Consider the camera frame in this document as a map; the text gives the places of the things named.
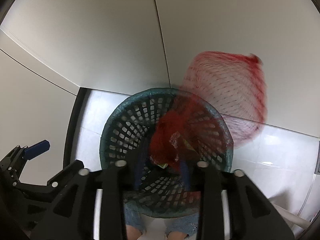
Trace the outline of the red mesh net bag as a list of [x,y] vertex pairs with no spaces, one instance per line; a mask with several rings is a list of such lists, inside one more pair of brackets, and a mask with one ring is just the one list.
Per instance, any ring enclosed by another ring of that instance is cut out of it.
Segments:
[[266,83],[256,55],[203,51],[188,67],[149,146],[151,161],[180,170],[203,146],[223,153],[251,141],[266,121]]

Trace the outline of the green plastic trash basket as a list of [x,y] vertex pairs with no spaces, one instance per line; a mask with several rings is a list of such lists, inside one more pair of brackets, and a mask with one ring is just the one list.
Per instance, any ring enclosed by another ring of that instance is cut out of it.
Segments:
[[228,172],[233,139],[221,114],[195,94],[152,88],[125,99],[100,138],[100,163],[133,160],[135,190],[125,203],[144,215],[178,218],[197,213],[200,194],[189,189],[188,167],[205,161]]

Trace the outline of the left blue slipper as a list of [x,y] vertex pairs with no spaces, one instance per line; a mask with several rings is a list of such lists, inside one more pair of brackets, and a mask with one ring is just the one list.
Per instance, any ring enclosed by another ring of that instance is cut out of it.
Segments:
[[129,207],[128,205],[124,206],[124,215],[125,215],[125,224],[134,227],[140,233],[144,233],[145,225],[140,214]]

